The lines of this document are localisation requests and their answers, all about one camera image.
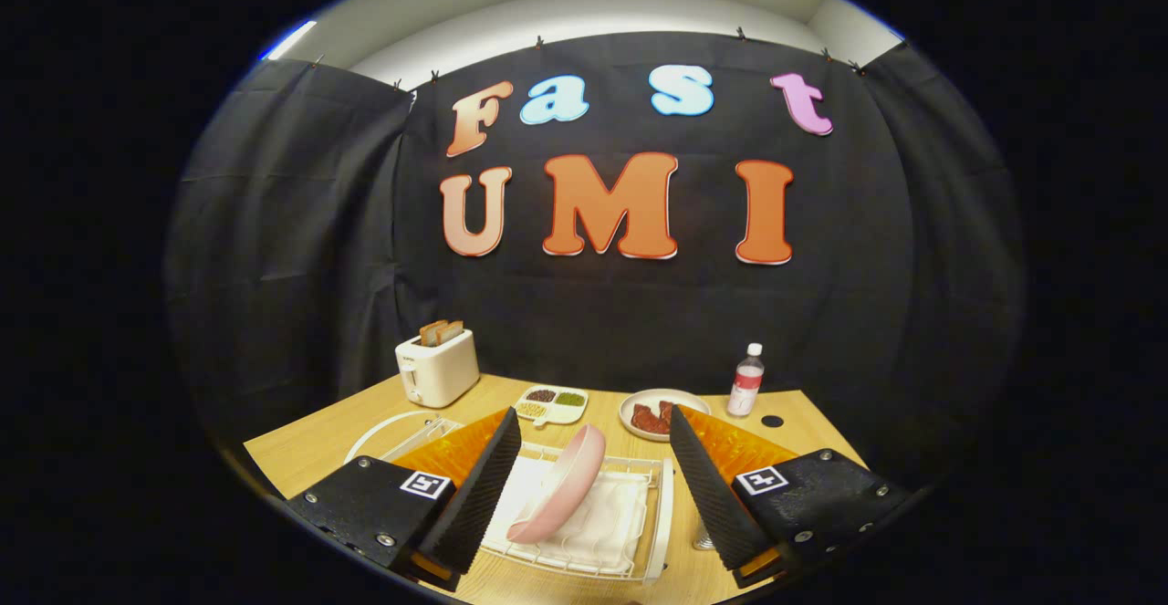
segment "wooden table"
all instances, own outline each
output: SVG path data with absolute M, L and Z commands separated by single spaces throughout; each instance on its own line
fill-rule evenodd
M 420 430 L 422 420 L 438 415 L 458 423 L 473 423 L 485 415 L 515 404 L 530 384 L 484 375 L 461 398 L 445 409 L 434 410 L 409 402 L 401 376 L 389 377 L 326 409 L 306 415 L 296 423 L 251 439 L 244 447 L 272 485 L 287 499 L 340 468 L 350 447 L 368 430 L 392 415 L 411 411 L 430 413 L 412 415 L 399 424 L 387 426 L 363 444 L 360 454 L 383 456 Z M 674 457 L 668 443 L 635 437 L 620 423 L 617 409 L 627 396 L 628 394 L 620 392 L 589 391 L 588 409 L 580 420 L 572 425 L 548 424 L 537 430 L 531 422 L 520 419 L 523 440 L 564 447 L 580 425 L 592 423 L 604 432 L 609 456 L 642 459 Z M 830 447 L 864 465 L 850 444 L 802 391 L 759 394 L 755 410 L 743 419 L 731 419 L 725 413 L 729 396 L 702 396 L 702 399 L 710 405 L 715 417 L 731 420 L 792 452 L 806 454 Z M 783 426 L 771 429 L 763 425 L 762 417 L 769 413 L 779 415 L 784 420 Z M 717 551 L 693 548 L 700 519 L 680 468 L 674 485 L 673 526 L 666 555 L 668 569 L 654 584 L 563 576 L 480 551 L 471 572 L 459 582 L 457 593 L 431 589 L 482 605 L 705 605 L 749 591 L 735 585 L 730 571 L 722 566 Z M 750 589 L 763 584 L 766 580 Z

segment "toaster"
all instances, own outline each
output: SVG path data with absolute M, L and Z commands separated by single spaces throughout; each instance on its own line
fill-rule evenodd
M 425 347 L 422 336 L 415 336 L 397 346 L 394 354 L 405 397 L 413 404 L 440 409 L 479 382 L 479 356 L 470 329 L 438 347 Z

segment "pink bowl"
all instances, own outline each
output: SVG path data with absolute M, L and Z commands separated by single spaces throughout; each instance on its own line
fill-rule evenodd
M 559 459 L 543 477 L 533 498 L 507 529 L 507 541 L 540 543 L 572 517 L 592 488 L 604 463 L 604 433 L 592 425 L 576 432 Z

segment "water bottle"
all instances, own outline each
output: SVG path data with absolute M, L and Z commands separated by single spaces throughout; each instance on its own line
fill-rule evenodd
M 730 404 L 726 405 L 730 415 L 748 415 L 755 408 L 758 388 L 763 384 L 763 360 L 758 359 L 762 354 L 763 346 L 759 343 L 746 347 L 746 360 L 738 364 L 734 388 L 730 389 Z

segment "dish rack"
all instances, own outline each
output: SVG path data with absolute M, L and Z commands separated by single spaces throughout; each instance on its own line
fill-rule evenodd
M 397 447 L 381 457 L 392 461 L 422 444 L 454 431 L 463 425 L 436 415 L 425 426 Z M 523 441 L 508 486 L 515 479 L 537 479 L 559 457 L 561 448 Z M 605 456 L 589 496 L 558 534 L 548 542 L 521 544 L 506 541 L 500 530 L 510 524 L 508 512 L 515 509 L 509 493 L 529 492 L 528 485 L 505 488 L 495 515 L 480 550 L 505 559 L 527 564 L 533 569 L 583 577 L 596 580 L 639 582 L 649 584 L 659 579 L 665 569 L 669 547 L 669 527 L 673 521 L 673 459 L 631 459 Z M 598 526 L 611 521 L 610 534 L 596 536 Z M 621 528 L 621 522 L 628 527 Z M 616 540 L 604 548 L 605 542 Z

